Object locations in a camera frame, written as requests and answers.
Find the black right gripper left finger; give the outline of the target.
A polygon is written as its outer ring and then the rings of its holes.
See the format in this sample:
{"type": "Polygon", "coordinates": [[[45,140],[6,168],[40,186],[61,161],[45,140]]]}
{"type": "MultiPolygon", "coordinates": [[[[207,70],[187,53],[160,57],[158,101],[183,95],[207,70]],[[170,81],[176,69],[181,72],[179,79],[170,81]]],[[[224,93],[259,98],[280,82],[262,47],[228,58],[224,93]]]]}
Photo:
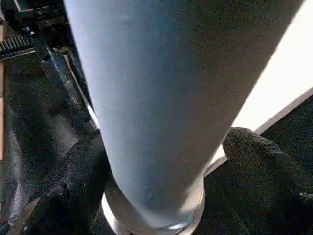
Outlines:
{"type": "Polygon", "coordinates": [[[99,133],[77,142],[32,194],[38,202],[18,234],[89,235],[109,171],[99,133]]]}

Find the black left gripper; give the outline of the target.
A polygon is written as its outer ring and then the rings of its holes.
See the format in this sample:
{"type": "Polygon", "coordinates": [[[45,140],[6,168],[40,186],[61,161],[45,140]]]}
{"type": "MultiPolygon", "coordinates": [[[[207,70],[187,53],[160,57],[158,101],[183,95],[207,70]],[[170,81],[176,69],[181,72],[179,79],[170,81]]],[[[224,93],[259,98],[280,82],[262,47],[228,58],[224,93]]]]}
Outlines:
{"type": "MultiPolygon", "coordinates": [[[[71,29],[62,0],[2,0],[0,23],[17,35],[0,42],[0,59],[5,60],[35,51],[32,38],[44,36],[52,49],[73,45],[71,29]]],[[[40,50],[40,64],[46,77],[61,91],[63,100],[80,122],[98,130],[85,75],[76,50],[63,55],[46,47],[40,50]]]]}

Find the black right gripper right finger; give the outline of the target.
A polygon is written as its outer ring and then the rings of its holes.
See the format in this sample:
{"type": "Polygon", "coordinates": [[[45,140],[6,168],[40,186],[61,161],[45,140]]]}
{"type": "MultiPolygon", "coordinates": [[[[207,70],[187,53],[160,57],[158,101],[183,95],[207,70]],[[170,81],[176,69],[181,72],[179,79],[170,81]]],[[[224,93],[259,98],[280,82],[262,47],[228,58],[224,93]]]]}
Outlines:
{"type": "Polygon", "coordinates": [[[257,234],[313,233],[313,179],[290,155],[245,128],[231,128],[224,152],[257,234]]]}

